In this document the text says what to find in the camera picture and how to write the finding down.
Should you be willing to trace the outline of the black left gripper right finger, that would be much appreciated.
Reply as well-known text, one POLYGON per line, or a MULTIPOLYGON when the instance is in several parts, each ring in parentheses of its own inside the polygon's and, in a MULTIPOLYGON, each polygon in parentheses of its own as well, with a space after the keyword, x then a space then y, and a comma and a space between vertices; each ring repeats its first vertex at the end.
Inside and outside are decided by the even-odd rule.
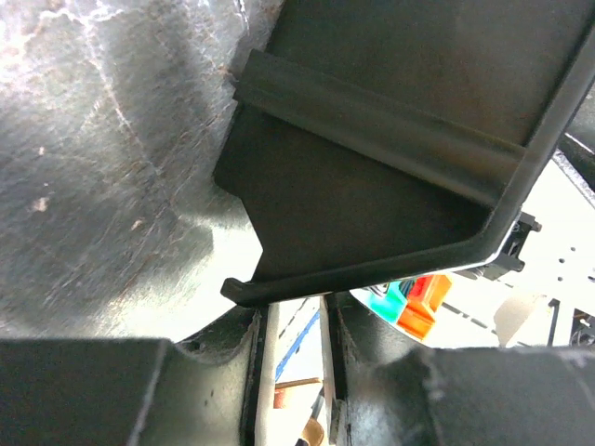
POLYGON ((590 348, 427 348, 348 293, 324 300, 336 445, 590 445, 590 348))

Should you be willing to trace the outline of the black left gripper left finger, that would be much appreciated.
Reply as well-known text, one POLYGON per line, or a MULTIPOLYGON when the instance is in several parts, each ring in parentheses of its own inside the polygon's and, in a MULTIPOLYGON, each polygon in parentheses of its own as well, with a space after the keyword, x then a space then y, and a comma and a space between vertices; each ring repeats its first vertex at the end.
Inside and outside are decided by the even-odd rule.
POLYGON ((164 338, 5 339, 5 445, 256 445, 269 312, 164 338))

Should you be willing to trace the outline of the black card box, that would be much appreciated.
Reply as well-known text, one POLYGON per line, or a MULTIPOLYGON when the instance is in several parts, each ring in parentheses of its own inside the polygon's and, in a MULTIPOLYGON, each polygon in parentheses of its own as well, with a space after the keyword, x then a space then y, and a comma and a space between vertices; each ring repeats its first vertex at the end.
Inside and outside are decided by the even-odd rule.
POLYGON ((253 307, 492 261, 594 81, 590 1, 287 1, 218 160, 253 307))

